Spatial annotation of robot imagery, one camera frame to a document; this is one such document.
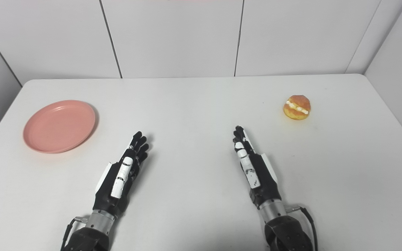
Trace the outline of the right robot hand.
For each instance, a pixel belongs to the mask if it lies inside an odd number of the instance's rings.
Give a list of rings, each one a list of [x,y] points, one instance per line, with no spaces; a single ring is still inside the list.
[[[250,186],[252,203],[261,210],[266,204],[281,200],[277,178],[265,154],[256,153],[243,127],[233,131],[234,150]]]

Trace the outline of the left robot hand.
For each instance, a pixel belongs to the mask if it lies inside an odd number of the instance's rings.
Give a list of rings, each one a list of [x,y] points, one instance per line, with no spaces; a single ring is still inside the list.
[[[97,185],[93,210],[118,218],[126,211],[128,194],[148,157],[147,137],[138,131],[118,162],[109,164]]]

